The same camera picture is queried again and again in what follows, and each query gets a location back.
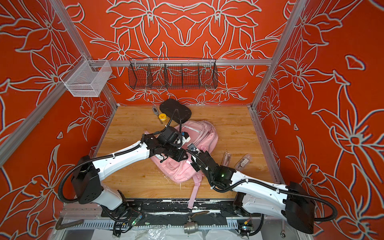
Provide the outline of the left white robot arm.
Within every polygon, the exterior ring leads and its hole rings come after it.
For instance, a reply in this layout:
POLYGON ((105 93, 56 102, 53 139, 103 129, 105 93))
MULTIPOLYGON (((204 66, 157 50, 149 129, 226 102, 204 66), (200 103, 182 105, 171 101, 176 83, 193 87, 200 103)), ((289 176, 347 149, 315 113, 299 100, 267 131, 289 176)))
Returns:
POLYGON ((91 159, 82 157, 78 164, 62 178, 58 197, 63 203, 96 203, 110 211, 127 208, 124 194, 103 183, 107 177, 133 163, 152 156, 162 156, 176 160, 186 160, 187 154, 182 146, 191 137, 188 133, 176 133, 165 139, 164 133, 144 134, 136 143, 106 156, 91 159))

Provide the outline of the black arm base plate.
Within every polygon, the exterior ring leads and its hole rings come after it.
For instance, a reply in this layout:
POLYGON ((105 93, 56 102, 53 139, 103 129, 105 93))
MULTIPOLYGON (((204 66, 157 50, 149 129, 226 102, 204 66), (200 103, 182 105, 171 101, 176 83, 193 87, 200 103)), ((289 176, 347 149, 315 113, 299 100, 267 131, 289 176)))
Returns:
POLYGON ((139 212, 148 214, 187 214, 192 212, 210 211, 224 217, 259 217, 260 214, 249 214, 235 208, 233 199, 196 199, 192 209, 188 208, 188 199, 129 199, 128 204, 139 212))

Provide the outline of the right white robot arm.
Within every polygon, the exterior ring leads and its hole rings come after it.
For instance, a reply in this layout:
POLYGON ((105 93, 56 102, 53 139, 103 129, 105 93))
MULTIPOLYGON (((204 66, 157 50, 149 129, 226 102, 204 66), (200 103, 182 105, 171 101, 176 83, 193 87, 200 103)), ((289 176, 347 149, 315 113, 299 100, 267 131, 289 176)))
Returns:
POLYGON ((247 176, 230 167, 218 165, 209 152, 187 150, 206 176, 211 188, 218 193, 237 192, 240 209, 248 214, 263 214, 285 220, 288 225, 305 234, 314 233, 316 222, 329 222, 338 215, 330 202, 311 196, 304 188, 291 182, 274 184, 247 176))

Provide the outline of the pink student backpack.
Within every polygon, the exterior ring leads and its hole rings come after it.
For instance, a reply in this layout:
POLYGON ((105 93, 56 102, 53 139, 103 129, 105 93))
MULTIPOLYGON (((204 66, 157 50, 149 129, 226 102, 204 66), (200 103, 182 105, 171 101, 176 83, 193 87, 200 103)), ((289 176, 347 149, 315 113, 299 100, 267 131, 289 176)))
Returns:
POLYGON ((195 156, 212 153, 218 138, 215 127, 208 121, 186 121, 176 127, 167 126, 154 134, 143 134, 144 142, 154 148, 150 150, 150 159, 163 174, 179 184, 193 179, 189 209, 194 206, 203 179, 195 156))

